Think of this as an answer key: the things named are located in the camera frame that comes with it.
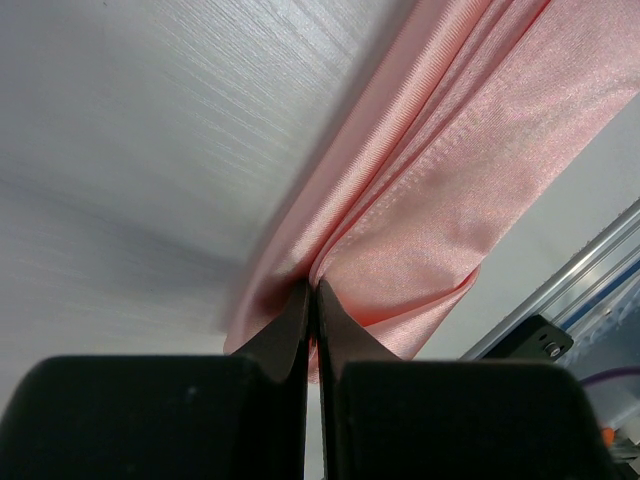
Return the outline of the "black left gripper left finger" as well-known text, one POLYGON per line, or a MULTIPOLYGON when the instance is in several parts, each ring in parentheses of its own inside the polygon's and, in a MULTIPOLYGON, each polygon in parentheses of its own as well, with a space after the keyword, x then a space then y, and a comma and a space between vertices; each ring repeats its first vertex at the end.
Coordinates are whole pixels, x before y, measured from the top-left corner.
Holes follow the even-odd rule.
POLYGON ((245 478, 304 477, 310 301, 309 284, 296 283, 283 311, 234 353, 253 367, 239 440, 245 478))

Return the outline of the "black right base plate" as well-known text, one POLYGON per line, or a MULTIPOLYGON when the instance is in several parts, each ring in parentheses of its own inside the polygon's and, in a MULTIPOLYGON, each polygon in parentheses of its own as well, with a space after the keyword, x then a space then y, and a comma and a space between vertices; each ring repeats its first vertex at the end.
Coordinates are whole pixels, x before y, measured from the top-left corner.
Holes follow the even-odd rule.
POLYGON ((544 316, 531 315, 502 335, 479 361, 552 364, 574 346, 574 339, 544 316))

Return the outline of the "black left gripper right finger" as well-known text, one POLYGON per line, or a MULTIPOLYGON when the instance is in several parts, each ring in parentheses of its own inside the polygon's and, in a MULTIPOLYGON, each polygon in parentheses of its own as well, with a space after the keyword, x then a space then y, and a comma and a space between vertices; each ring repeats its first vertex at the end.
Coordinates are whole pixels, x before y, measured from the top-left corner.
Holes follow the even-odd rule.
POLYGON ((315 290, 315 340, 320 383, 324 477, 343 479, 349 463, 345 400, 340 392, 344 368, 356 362, 397 361, 394 355, 344 309, 330 283, 315 290))

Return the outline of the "aluminium front rail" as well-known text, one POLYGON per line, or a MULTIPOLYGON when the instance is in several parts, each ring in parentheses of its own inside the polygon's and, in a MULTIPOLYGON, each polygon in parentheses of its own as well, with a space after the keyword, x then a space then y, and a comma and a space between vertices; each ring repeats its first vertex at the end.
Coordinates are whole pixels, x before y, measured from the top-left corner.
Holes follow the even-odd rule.
POLYGON ((638 272, 639 203, 634 202, 462 358, 484 356, 536 314, 568 332, 599 301, 638 272))

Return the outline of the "pink satin napkin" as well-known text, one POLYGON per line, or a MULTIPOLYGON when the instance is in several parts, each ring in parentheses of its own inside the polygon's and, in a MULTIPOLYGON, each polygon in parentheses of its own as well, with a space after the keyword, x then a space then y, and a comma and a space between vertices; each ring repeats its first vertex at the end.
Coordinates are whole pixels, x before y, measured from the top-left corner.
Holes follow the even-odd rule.
POLYGON ((635 1, 418 2, 270 235, 225 351, 304 279, 412 359, 638 91, 635 1))

